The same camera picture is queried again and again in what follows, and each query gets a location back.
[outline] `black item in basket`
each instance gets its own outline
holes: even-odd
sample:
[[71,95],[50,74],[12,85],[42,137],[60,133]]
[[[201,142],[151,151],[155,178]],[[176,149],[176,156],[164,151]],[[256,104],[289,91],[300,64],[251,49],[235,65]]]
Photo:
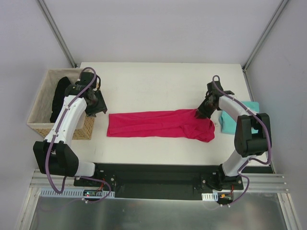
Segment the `black item in basket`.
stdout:
[[50,122],[55,123],[63,106],[65,90],[71,85],[71,81],[68,77],[64,77],[59,80],[56,91],[54,93],[53,101],[52,101],[52,114],[50,117]]

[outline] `gray wall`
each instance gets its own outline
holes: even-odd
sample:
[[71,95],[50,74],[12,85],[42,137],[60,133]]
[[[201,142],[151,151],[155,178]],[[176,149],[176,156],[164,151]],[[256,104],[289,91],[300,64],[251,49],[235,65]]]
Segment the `gray wall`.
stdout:
[[280,0],[46,0],[77,63],[241,63]]
[[248,69],[255,100],[271,117],[273,163],[285,173],[307,229],[307,1],[293,0]]
[[0,3],[0,230],[14,229],[42,138],[26,126],[47,69],[69,68],[34,0]]

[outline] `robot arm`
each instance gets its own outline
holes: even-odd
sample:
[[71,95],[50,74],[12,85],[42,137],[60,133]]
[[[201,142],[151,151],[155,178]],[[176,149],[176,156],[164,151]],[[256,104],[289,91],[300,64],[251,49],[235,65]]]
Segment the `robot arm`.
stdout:
[[47,174],[47,162],[49,173],[53,175],[93,176],[95,164],[80,161],[70,146],[73,133],[84,111],[87,116],[107,111],[99,90],[101,82],[97,83],[97,78],[100,79],[93,73],[82,71],[80,80],[66,89],[62,110],[52,130],[44,141],[37,141],[33,146],[41,173]]
[[[196,117],[210,118],[215,110],[224,110],[236,121],[234,152],[219,166],[216,174],[206,180],[210,188],[221,191],[241,180],[239,172],[244,169],[249,160],[266,152],[268,143],[272,145],[270,118],[265,113],[257,114],[255,111],[243,108],[231,96],[234,95],[231,91],[223,90],[219,80],[210,82],[207,88],[206,98],[198,107]],[[267,142],[263,125],[253,115],[265,125],[269,142]],[[252,134],[252,128],[257,130],[257,133]]]

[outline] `red towel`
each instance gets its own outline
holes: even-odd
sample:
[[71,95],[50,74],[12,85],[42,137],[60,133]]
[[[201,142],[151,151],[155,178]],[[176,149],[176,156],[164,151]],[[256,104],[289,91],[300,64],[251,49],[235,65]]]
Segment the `red towel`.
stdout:
[[108,137],[189,138],[209,142],[214,138],[210,119],[196,119],[196,109],[110,114]]

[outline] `metal post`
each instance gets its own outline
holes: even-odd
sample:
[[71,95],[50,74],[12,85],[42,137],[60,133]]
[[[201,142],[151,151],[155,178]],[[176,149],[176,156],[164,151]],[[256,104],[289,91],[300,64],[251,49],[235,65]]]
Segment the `metal post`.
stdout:
[[70,63],[70,65],[73,67],[73,68],[76,68],[77,67],[77,64],[76,62],[74,61],[70,51],[68,50],[68,47],[59,31],[59,28],[58,26],[56,25],[46,3],[44,0],[36,0],[39,8],[42,10],[42,13],[43,15],[45,16],[52,32],[53,32],[53,35],[55,36],[56,40],[58,41],[59,43],[59,46],[61,47],[65,57],[67,58],[68,62]]
[[243,71],[246,72],[246,70],[249,68],[251,62],[254,60],[256,54],[258,53],[259,49],[263,45],[264,41],[268,37],[269,33],[271,32],[272,28],[275,26],[277,20],[280,18],[282,12],[285,10],[287,4],[290,2],[290,0],[282,0],[280,4],[278,5],[276,11],[274,12],[272,18],[270,19],[269,23],[265,27],[263,33],[261,34],[258,42],[256,43],[253,51],[248,57],[248,60],[246,61],[246,64],[243,67]]

